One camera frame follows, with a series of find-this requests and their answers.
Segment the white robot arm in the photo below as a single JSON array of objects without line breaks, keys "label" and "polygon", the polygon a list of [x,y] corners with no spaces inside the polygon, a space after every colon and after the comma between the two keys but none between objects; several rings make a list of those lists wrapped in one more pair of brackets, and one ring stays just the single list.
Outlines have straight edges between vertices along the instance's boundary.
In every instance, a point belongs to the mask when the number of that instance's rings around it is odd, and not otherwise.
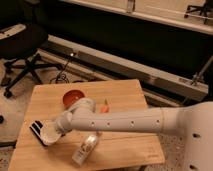
[{"label": "white robot arm", "polygon": [[81,130],[184,136],[182,171],[213,171],[213,101],[108,114],[94,114],[94,107],[90,98],[78,100],[55,120],[55,129],[61,134]]}]

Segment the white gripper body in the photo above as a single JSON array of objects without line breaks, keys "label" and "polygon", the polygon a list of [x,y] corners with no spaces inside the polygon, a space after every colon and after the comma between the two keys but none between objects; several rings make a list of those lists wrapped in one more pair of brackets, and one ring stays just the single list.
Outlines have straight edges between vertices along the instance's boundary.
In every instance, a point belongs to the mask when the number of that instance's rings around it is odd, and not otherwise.
[{"label": "white gripper body", "polygon": [[54,121],[56,131],[60,134],[66,134],[70,132],[72,130],[71,121],[72,121],[72,113],[63,112]]}]

